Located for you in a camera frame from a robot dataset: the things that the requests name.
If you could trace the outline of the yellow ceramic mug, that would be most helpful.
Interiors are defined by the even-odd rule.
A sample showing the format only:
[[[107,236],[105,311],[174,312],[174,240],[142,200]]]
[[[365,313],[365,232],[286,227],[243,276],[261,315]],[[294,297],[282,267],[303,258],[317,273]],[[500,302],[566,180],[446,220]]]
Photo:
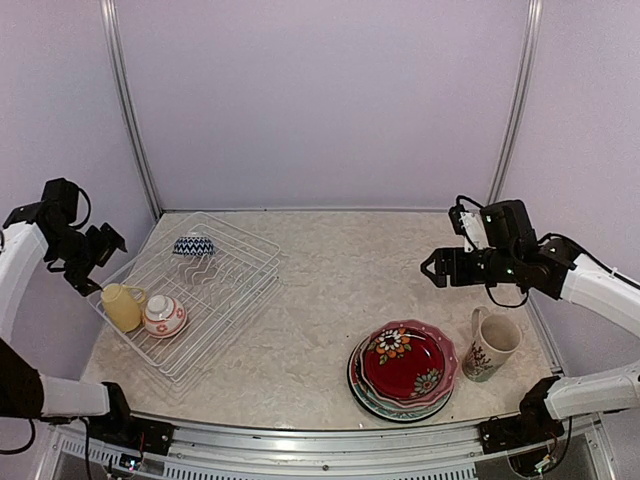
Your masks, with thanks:
[[[129,333],[141,325],[146,301],[144,289],[112,283],[102,290],[101,301],[108,318],[121,332]]]

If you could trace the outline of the floral green mug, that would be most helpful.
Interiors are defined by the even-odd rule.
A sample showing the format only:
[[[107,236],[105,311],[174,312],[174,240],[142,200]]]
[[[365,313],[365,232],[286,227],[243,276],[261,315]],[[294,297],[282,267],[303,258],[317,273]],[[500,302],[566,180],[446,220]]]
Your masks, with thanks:
[[[480,306],[471,314],[472,339],[462,362],[464,375],[474,382],[488,381],[523,340],[521,328],[508,316]]]

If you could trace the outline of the dark patterned plate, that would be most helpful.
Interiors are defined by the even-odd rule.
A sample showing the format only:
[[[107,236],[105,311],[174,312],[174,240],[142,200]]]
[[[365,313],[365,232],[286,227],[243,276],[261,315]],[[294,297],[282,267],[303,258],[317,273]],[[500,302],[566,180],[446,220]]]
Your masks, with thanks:
[[[374,334],[365,347],[362,371],[378,394],[409,402],[429,395],[441,383],[445,357],[427,333],[391,327]]]

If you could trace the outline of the red teal patterned plate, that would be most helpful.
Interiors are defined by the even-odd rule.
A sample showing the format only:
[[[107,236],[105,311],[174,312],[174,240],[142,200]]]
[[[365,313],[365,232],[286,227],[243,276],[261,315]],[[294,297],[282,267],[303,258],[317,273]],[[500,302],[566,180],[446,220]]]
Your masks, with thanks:
[[[418,407],[399,407],[390,402],[379,400],[370,390],[366,388],[361,376],[359,362],[351,359],[349,373],[347,374],[349,387],[356,399],[373,415],[393,421],[396,423],[413,423],[426,420],[441,411],[452,395],[451,392],[445,394],[433,405]]]

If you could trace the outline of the black rimmed plate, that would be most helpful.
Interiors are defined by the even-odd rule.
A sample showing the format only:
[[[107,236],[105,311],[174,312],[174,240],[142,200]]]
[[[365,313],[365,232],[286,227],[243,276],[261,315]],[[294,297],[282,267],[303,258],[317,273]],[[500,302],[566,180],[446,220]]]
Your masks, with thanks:
[[[351,355],[350,355],[349,361],[348,361],[347,373],[351,372],[351,371],[356,371],[357,372],[357,376],[360,373],[360,367],[358,365],[358,360],[356,359],[356,350],[353,350],[351,352]],[[429,419],[431,417],[434,417],[437,413],[439,413],[441,410],[443,410],[444,407],[449,402],[449,400],[448,400],[445,405],[442,405],[440,408],[438,408],[435,411],[433,411],[433,410],[426,410],[426,411],[419,410],[419,411],[416,411],[416,412],[388,411],[388,410],[381,409],[380,407],[376,407],[375,405],[371,405],[368,402],[363,402],[362,398],[359,397],[350,388],[349,382],[348,382],[348,386],[349,386],[349,390],[350,390],[352,396],[354,397],[355,401],[364,410],[366,410],[368,413],[374,415],[375,417],[377,417],[379,419],[390,421],[390,422],[393,422],[393,423],[399,423],[399,424],[417,423],[417,422],[420,422],[420,421],[427,420],[427,419]]]

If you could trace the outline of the light green flower plate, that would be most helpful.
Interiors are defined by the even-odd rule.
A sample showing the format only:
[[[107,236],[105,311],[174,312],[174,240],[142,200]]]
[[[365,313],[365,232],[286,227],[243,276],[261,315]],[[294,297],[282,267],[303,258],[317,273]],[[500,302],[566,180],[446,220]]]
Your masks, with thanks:
[[[380,407],[381,409],[388,411],[402,411],[402,412],[416,412],[419,410],[437,410],[442,405],[445,405],[451,396],[451,392],[447,392],[446,394],[440,395],[435,401],[426,403],[426,404],[399,404],[397,402],[391,402],[389,400],[381,400],[376,395],[374,395],[371,391],[366,389],[366,385],[361,381],[361,379],[357,376],[356,371],[348,372],[347,380],[349,382],[350,388],[362,398],[363,402],[368,402],[371,405],[375,405],[376,407]]]

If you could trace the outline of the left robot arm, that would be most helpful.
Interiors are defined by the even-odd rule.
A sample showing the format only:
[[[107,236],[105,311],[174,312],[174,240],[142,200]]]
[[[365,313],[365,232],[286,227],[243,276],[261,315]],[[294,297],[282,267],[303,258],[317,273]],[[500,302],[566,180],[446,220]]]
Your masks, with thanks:
[[[127,445],[139,436],[140,424],[119,385],[46,375],[10,344],[19,303],[39,263],[87,297],[101,289],[92,271],[126,249],[109,224],[96,227],[77,218],[79,202],[88,200],[76,183],[52,179],[39,201],[14,208],[1,226],[1,414],[41,421],[84,417]]]

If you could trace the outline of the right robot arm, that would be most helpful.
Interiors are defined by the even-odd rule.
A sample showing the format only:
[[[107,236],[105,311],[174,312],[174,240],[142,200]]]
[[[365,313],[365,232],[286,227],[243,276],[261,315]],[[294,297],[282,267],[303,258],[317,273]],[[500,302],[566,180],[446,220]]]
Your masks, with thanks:
[[[537,237],[525,204],[505,200],[467,211],[460,195],[449,210],[462,247],[435,249],[420,271],[438,288],[514,284],[592,311],[627,332],[639,333],[639,284],[558,234]],[[581,377],[547,377],[522,399],[511,426],[523,444],[551,423],[577,415],[618,412],[639,405],[637,362]]]

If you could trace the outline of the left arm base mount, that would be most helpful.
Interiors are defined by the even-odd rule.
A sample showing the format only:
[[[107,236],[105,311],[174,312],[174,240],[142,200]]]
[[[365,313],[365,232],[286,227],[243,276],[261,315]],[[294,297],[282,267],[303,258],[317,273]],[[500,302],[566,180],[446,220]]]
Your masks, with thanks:
[[[89,436],[142,454],[166,456],[173,440],[171,423],[142,418],[132,413],[122,388],[114,382],[103,382],[108,394],[109,410],[104,415],[90,416]]]

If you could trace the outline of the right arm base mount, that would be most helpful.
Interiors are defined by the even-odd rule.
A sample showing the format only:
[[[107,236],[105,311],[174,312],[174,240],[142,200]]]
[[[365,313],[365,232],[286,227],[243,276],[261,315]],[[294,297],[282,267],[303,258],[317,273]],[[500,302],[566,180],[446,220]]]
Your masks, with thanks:
[[[512,450],[563,436],[562,421],[553,419],[544,403],[549,389],[559,379],[551,376],[538,381],[520,401],[517,414],[481,422],[478,433],[483,453]]]

